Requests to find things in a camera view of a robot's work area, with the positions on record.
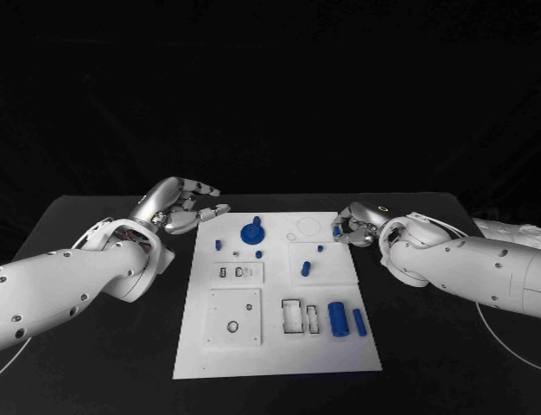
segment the small blue part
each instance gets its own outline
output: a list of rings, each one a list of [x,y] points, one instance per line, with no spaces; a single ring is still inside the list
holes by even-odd
[[[328,304],[330,330],[334,337],[346,337],[348,335],[347,317],[344,316],[343,303],[334,302]]]
[[[263,239],[263,228],[261,227],[261,218],[253,216],[253,222],[242,227],[242,241],[248,245],[256,245]]]
[[[366,335],[366,327],[363,326],[360,309],[353,310],[353,319],[354,319],[354,325],[357,326],[357,334]]]
[[[307,277],[307,275],[310,275],[310,263],[305,261],[304,262],[304,266],[302,266],[302,268],[301,268],[301,275],[304,276],[304,277]]]

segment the black table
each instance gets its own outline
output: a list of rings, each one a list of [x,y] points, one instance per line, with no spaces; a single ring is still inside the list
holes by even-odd
[[[69,247],[106,216],[125,217],[138,196],[62,196],[15,259]],[[340,211],[351,201],[419,212],[480,236],[444,193],[222,195],[233,212]],[[382,372],[173,380],[196,231],[160,236],[175,259],[134,303],[98,296],[77,317],[31,339],[0,376],[0,413],[537,413],[541,371],[491,338],[474,304],[428,285],[403,285],[377,247],[351,247]],[[541,322],[484,315],[509,346],[541,364]],[[0,367],[17,347],[0,352]]]

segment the black background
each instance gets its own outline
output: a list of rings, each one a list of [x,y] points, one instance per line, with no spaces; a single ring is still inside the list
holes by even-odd
[[[541,1],[0,3],[0,257],[167,176],[541,226]]]

